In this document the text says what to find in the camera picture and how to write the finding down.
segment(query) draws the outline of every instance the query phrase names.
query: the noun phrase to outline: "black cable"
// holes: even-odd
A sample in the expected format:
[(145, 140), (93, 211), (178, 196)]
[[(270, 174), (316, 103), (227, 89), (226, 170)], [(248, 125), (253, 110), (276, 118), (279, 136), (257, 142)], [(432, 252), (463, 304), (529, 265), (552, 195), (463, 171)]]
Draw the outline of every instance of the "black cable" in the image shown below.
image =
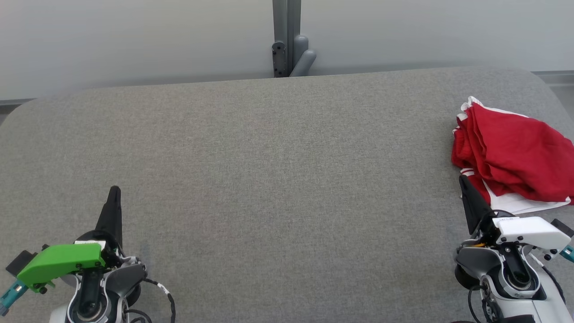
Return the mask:
[(554, 277), (554, 275), (552, 275), (552, 273), (548, 270), (548, 268), (546, 268), (546, 266), (542, 266), (542, 269), (544, 269), (544, 271), (548, 274), (548, 276), (550, 276), (550, 279), (556, 285), (556, 289), (558, 289), (558, 293), (560, 293), (560, 297), (562, 298), (562, 301), (566, 304), (566, 298), (564, 298), (564, 291), (562, 291), (562, 287), (560, 286), (560, 284), (558, 284), (556, 277)]
[(156, 285), (157, 287), (161, 288), (161, 290), (163, 290), (164, 292), (166, 292), (166, 294), (168, 295), (169, 303), (171, 304), (171, 309), (172, 309), (172, 318), (171, 318), (170, 322), (171, 322), (171, 323), (175, 323), (175, 322), (176, 322), (176, 302), (173, 300), (172, 294), (171, 294), (165, 287), (163, 287), (163, 285), (160, 286), (159, 283), (156, 282), (155, 280), (151, 280), (151, 279), (148, 279), (148, 278), (144, 278), (143, 281), (146, 282), (146, 283), (154, 284), (154, 285)]
[(474, 318), (474, 320), (476, 321), (476, 323), (480, 323), (480, 320), (478, 320), (478, 318), (476, 317), (476, 314), (474, 313), (474, 309), (472, 309), (472, 292), (475, 290), (484, 290), (486, 289), (486, 287), (481, 286), (481, 285), (476, 285), (476, 286), (472, 286), (469, 290), (468, 290), (468, 309), (470, 309), (470, 313), (472, 314), (472, 318)]
[(124, 313), (135, 313), (135, 314), (139, 314), (143, 317), (145, 317), (145, 319), (148, 321), (148, 323), (152, 323), (152, 319), (149, 318), (149, 315), (147, 315), (146, 313), (140, 311), (140, 310), (133, 310), (133, 309), (129, 309), (129, 310), (125, 310)]

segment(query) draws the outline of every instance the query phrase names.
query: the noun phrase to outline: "white stripe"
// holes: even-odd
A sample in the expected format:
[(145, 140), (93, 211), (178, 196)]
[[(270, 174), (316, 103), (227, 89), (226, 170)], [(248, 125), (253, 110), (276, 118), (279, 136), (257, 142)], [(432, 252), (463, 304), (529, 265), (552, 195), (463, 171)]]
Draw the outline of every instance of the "white stripe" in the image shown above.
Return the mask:
[(165, 295), (169, 295), (169, 290), (165, 288), (164, 285), (157, 283), (157, 287), (161, 288), (161, 290), (164, 291)]

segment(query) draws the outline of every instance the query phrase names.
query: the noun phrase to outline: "red cloth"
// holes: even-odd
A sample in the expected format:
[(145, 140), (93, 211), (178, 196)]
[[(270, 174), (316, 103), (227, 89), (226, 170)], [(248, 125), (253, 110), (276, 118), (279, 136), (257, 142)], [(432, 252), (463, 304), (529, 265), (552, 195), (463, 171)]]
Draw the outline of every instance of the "red cloth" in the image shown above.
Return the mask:
[(574, 145), (546, 123), (473, 102), (454, 131), (452, 162), (473, 168), (496, 196), (574, 204)]

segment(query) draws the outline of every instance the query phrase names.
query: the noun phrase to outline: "white trim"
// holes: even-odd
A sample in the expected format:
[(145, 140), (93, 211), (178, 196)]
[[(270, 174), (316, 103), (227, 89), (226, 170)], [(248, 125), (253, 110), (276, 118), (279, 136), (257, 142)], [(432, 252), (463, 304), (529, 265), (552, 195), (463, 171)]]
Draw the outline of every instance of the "white trim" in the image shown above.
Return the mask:
[(570, 204), (570, 198), (564, 202), (541, 202), (527, 199), (518, 193), (507, 193), (501, 196), (496, 196), (493, 191), (488, 187), (486, 182), (482, 180), (488, 195), (490, 196), (490, 207), (493, 209), (505, 210), (512, 214), (530, 213)]

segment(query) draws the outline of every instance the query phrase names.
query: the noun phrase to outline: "gray table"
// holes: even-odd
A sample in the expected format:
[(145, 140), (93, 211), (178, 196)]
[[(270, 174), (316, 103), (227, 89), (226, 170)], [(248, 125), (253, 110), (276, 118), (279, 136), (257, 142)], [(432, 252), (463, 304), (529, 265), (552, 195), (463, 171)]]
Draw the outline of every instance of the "gray table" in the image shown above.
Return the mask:
[[(451, 130), (460, 105), (574, 138), (536, 76), (490, 67), (117, 87), (37, 99), (0, 127), (0, 259), (70, 243), (122, 189), (124, 247), (180, 322), (470, 319), (453, 274), (467, 237)], [(574, 227), (574, 208), (540, 212)], [(574, 267), (550, 263), (574, 305)], [(12, 277), (0, 274), (0, 285)], [(72, 289), (25, 295), (48, 320)], [(166, 322), (144, 286), (135, 308)]]

